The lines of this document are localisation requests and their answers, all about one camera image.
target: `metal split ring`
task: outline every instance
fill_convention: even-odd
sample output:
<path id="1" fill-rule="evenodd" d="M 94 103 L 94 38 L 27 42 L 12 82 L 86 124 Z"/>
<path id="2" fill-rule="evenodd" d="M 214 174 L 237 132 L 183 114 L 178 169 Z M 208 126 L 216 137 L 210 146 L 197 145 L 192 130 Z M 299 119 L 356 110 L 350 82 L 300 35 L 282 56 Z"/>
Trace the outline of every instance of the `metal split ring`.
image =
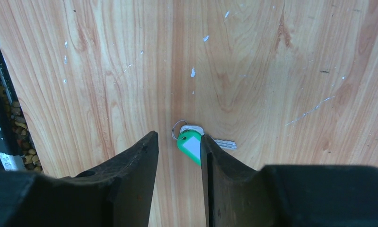
<path id="1" fill-rule="evenodd" d="M 175 132 L 175 127 L 177 126 L 177 124 L 179 124 L 180 122 L 185 122 L 185 125 L 186 124 L 188 124 L 187 123 L 187 121 L 186 120 L 179 120 L 178 122 L 176 122 L 176 124 L 172 127 L 172 138 L 174 139 L 174 140 L 177 140 L 177 138 L 176 138 L 176 136 L 175 136 L 175 134 L 174 134 L 174 132 Z"/>

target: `wooden surface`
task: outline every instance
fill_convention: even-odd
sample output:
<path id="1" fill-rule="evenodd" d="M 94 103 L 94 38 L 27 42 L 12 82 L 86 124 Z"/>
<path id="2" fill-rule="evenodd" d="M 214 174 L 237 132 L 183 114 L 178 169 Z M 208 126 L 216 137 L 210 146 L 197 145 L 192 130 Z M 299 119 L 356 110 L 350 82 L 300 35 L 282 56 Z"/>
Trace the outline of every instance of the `wooden surface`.
<path id="1" fill-rule="evenodd" d="M 0 0 L 0 46 L 48 175 L 159 133 L 151 226 L 205 225 L 179 119 L 256 169 L 378 166 L 378 0 Z"/>

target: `key fob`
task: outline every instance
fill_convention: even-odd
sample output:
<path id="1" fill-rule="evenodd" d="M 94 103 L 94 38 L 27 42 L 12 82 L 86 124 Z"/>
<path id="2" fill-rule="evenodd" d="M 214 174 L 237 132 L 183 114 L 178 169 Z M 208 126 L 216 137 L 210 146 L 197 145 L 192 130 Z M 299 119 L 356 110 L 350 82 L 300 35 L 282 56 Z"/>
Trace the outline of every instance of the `key fob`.
<path id="1" fill-rule="evenodd" d="M 176 141 L 177 147 L 189 158 L 201 166 L 200 161 L 200 141 L 201 134 L 195 130 L 186 129 L 179 134 Z"/>

